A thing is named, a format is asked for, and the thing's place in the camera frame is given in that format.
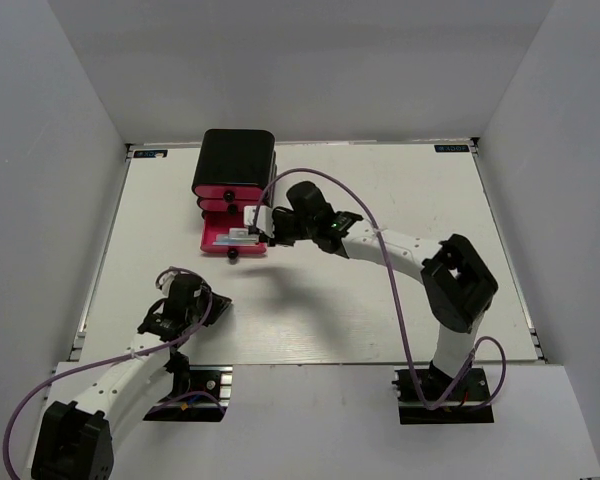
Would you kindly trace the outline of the clear tube orange cap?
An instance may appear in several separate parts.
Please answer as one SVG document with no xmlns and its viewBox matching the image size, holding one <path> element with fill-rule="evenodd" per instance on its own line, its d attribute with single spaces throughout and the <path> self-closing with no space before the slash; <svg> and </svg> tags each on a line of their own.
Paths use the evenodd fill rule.
<svg viewBox="0 0 600 480">
<path fill-rule="evenodd" d="M 229 230 L 229 238 L 232 240 L 244 240 L 252 237 L 248 228 L 231 228 Z"/>
</svg>

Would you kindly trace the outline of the light blue clear tube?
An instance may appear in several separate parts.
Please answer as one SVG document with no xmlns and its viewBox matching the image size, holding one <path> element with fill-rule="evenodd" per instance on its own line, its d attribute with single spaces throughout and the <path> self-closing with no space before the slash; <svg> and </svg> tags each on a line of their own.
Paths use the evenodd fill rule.
<svg viewBox="0 0 600 480">
<path fill-rule="evenodd" d="M 258 242 L 255 240 L 235 240 L 235 239 L 221 239 L 216 240 L 212 243 L 214 246 L 255 246 L 258 245 Z"/>
</svg>

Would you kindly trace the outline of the pink bottom drawer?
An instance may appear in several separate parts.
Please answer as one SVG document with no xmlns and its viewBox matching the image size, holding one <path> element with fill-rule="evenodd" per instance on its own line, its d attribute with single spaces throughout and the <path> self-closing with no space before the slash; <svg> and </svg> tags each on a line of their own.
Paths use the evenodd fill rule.
<svg viewBox="0 0 600 480">
<path fill-rule="evenodd" d="M 255 246 L 214 246 L 218 234 L 229 234 L 231 228 L 245 228 L 243 214 L 228 214 L 220 212 L 203 213 L 203 229 L 201 235 L 200 249 L 205 254 L 225 256 L 230 262 L 236 262 L 241 257 L 262 256 L 267 252 L 266 244 L 260 243 L 256 235 L 248 240 L 255 240 Z"/>
</svg>

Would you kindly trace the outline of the pink drawer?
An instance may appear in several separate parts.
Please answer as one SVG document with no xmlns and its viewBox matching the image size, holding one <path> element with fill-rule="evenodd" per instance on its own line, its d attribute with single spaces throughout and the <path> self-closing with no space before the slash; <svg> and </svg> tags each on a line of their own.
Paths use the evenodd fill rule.
<svg viewBox="0 0 600 480">
<path fill-rule="evenodd" d="M 206 212 L 220 212 L 228 214 L 241 213 L 248 206 L 255 206 L 256 200 L 234 200 L 226 202 L 220 198 L 201 198 L 197 200 L 198 207 Z"/>
<path fill-rule="evenodd" d="M 205 254 L 225 256 L 230 262 L 236 262 L 241 257 L 262 256 L 267 252 L 266 244 L 260 243 L 256 235 L 248 240 L 255 240 L 255 246 L 214 246 L 218 234 L 229 234 L 231 228 L 245 228 L 243 214 L 228 214 L 220 212 L 203 213 L 203 229 L 201 235 L 200 249 Z"/>
<path fill-rule="evenodd" d="M 233 194 L 234 200 L 258 200 L 263 189 L 253 185 L 197 185 L 192 192 L 199 198 L 223 199 L 227 192 Z"/>
</svg>

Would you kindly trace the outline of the pink top drawer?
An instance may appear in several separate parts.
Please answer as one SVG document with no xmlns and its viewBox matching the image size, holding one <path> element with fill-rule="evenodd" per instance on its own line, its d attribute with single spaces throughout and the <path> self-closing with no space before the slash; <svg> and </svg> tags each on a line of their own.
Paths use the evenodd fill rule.
<svg viewBox="0 0 600 480">
<path fill-rule="evenodd" d="M 199 198 L 223 199 L 227 192 L 233 194 L 234 200 L 258 200 L 263 189 L 253 185 L 197 185 L 192 192 Z"/>
</svg>

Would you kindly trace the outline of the green clear tube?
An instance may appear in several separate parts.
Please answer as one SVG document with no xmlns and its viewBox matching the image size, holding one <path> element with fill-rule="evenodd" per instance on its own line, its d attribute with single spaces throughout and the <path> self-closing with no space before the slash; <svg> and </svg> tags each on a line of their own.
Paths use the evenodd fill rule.
<svg viewBox="0 0 600 480">
<path fill-rule="evenodd" d="M 242 239 L 242 237 L 238 236 L 238 235 L 218 234 L 216 236 L 215 242 L 216 243 L 233 243 L 233 242 L 238 242 L 241 239 Z"/>
</svg>

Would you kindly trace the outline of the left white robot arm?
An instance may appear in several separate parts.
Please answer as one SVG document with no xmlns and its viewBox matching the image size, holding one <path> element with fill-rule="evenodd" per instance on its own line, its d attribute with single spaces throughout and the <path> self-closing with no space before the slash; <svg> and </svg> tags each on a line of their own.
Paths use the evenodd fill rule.
<svg viewBox="0 0 600 480">
<path fill-rule="evenodd" d="M 149 308 L 125 352 L 104 364 L 90 386 L 44 412 L 30 475 L 34 479 L 107 479 L 115 452 L 159 401 L 183 399 L 191 387 L 181 347 L 213 325 L 232 304 L 192 271 L 159 275 L 161 296 Z"/>
</svg>

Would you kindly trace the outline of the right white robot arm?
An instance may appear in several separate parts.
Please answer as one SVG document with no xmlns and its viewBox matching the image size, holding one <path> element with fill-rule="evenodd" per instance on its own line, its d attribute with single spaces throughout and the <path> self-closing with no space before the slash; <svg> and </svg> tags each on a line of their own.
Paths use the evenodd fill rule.
<svg viewBox="0 0 600 480">
<path fill-rule="evenodd" d="M 472 243 L 459 234 L 435 241 L 381 229 L 369 216 L 334 210 L 309 181 L 291 187 L 287 199 L 288 207 L 246 207 L 245 226 L 270 246 L 310 240 L 325 253 L 387 266 L 419 282 L 439 323 L 422 390 L 430 399 L 464 391 L 479 326 L 498 290 Z"/>
</svg>

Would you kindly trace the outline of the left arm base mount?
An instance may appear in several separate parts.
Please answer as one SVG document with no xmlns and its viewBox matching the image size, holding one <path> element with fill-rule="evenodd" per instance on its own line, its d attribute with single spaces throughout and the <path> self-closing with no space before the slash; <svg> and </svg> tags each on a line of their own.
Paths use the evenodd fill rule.
<svg viewBox="0 0 600 480">
<path fill-rule="evenodd" d="M 219 423 L 228 409 L 233 379 L 231 366 L 191 366 L 188 382 L 153 407 L 148 422 Z"/>
</svg>

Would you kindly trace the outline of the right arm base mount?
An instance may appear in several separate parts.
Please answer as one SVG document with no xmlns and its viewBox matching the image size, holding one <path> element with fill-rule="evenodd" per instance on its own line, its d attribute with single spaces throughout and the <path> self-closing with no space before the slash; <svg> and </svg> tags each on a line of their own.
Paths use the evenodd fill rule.
<svg viewBox="0 0 600 480">
<path fill-rule="evenodd" d="M 445 402 L 435 410 L 428 410 L 419 400 L 407 368 L 397 369 L 392 381 L 398 397 L 401 425 L 469 425 L 493 424 L 490 405 L 477 406 L 490 397 L 486 374 L 482 368 L 472 368 Z"/>
</svg>

